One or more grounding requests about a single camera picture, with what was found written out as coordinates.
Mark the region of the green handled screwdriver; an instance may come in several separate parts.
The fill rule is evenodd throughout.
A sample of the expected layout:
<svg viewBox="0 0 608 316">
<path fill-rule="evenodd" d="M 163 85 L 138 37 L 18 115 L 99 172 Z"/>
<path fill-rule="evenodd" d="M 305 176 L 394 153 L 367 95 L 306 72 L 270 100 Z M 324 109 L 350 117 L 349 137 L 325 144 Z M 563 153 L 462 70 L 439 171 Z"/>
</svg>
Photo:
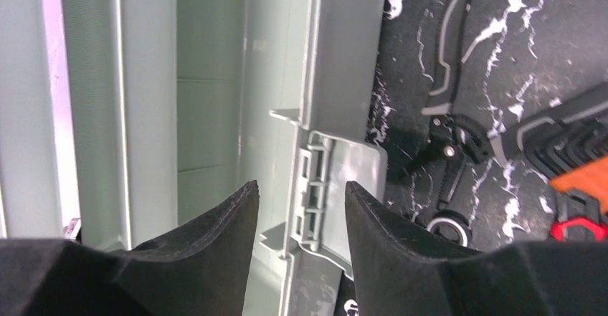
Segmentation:
<svg viewBox="0 0 608 316">
<path fill-rule="evenodd" d="M 450 0 L 437 33 L 434 82 L 421 114 L 430 117 L 427 144 L 405 168 L 413 173 L 435 161 L 443 161 L 443 176 L 437 200 L 432 205 L 445 210 L 453 197 L 466 163 L 482 163 L 490 157 L 485 128 L 476 120 L 453 112 L 462 67 L 462 40 L 471 0 Z"/>
</svg>

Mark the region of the black marbled table mat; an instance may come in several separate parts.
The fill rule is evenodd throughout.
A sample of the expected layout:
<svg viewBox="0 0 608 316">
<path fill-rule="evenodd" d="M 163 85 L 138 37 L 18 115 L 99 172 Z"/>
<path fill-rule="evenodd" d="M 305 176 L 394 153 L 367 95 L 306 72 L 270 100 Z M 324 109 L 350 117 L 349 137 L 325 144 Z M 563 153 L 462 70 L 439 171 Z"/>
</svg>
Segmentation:
<svg viewBox="0 0 608 316">
<path fill-rule="evenodd" d="M 367 125 L 367 141 L 388 154 L 381 203 L 418 226 L 438 192 L 439 165 L 403 182 L 397 174 L 425 142 L 419 110 L 446 2 L 403 0 L 401 14 L 383 21 Z M 455 109 L 496 134 L 607 77 L 607 0 L 474 0 L 465 46 L 472 54 Z M 479 252 L 548 240 L 556 205 L 556 194 L 522 158 L 468 166 L 455 194 Z"/>
</svg>

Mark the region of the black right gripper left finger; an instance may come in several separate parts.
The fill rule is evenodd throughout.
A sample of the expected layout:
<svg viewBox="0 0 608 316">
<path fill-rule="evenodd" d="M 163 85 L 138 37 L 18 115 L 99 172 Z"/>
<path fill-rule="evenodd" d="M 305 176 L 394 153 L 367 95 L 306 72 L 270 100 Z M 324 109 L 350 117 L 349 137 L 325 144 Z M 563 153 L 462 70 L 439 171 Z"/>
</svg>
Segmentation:
<svg viewBox="0 0 608 316">
<path fill-rule="evenodd" d="M 67 239 L 1 241 L 3 315 L 241 315 L 259 188 L 139 244 L 102 252 Z"/>
</svg>

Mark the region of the red handled pliers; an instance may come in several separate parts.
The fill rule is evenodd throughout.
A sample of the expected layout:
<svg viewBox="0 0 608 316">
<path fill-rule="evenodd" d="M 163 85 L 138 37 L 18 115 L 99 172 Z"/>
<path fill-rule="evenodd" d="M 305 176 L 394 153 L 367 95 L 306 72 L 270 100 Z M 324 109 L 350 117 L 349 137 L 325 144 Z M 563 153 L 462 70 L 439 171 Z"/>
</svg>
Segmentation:
<svg viewBox="0 0 608 316">
<path fill-rule="evenodd" d="M 577 189 L 557 199 L 558 215 L 548 235 L 557 241 L 607 242 L 607 214 L 595 198 Z"/>
</svg>

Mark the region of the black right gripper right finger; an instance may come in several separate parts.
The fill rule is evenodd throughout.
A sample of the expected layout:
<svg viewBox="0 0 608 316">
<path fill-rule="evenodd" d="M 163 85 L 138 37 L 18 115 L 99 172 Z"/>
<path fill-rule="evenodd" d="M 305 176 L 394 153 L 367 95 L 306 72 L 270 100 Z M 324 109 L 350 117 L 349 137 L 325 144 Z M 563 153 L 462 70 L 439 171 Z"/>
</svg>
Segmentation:
<svg viewBox="0 0 608 316">
<path fill-rule="evenodd" d="M 605 315 L 607 244 L 524 241 L 479 252 L 345 187 L 361 315 Z"/>
</svg>

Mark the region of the red black utility knife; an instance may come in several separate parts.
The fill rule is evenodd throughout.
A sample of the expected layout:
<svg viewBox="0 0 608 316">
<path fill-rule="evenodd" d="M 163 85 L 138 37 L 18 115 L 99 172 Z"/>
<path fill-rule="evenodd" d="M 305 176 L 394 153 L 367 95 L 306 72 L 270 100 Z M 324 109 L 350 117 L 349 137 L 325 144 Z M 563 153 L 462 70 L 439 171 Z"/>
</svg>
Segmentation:
<svg viewBox="0 0 608 316">
<path fill-rule="evenodd" d="M 607 152 L 607 83 L 537 112 L 490 139 L 499 164 L 523 154 L 548 178 L 595 161 Z"/>
</svg>

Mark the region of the orange utility knife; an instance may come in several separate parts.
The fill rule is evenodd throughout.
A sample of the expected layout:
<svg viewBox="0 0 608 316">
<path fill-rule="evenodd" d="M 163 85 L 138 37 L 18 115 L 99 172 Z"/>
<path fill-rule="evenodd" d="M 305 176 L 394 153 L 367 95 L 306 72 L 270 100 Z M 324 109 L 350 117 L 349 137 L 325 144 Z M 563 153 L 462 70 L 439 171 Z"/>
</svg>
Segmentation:
<svg viewBox="0 0 608 316">
<path fill-rule="evenodd" d="M 607 156 L 596 159 L 549 181 L 559 193 L 572 189 L 581 191 L 599 202 L 600 211 L 607 213 Z"/>
</svg>

